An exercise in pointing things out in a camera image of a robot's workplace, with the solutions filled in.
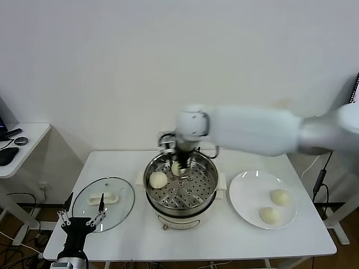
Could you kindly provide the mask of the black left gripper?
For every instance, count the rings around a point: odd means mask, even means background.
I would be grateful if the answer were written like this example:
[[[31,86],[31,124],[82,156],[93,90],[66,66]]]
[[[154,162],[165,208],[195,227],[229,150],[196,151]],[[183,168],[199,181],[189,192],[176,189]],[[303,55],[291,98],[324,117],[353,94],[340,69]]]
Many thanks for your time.
[[[94,218],[89,217],[71,217],[68,212],[72,203],[73,192],[65,200],[63,208],[57,211],[57,215],[61,220],[62,230],[66,233],[66,241],[64,244],[65,251],[83,251],[85,240],[88,234],[95,231],[96,226],[100,224],[106,217],[104,210],[104,193],[102,193],[98,213]]]

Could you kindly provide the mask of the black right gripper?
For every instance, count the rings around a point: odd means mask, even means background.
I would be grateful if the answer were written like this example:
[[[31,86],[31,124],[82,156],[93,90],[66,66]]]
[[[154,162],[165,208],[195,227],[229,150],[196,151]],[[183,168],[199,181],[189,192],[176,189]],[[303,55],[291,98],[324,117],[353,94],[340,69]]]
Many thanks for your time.
[[[192,165],[188,166],[188,160],[191,157],[193,150],[183,150],[176,148],[177,162],[179,164],[179,175],[189,176],[192,172]]]

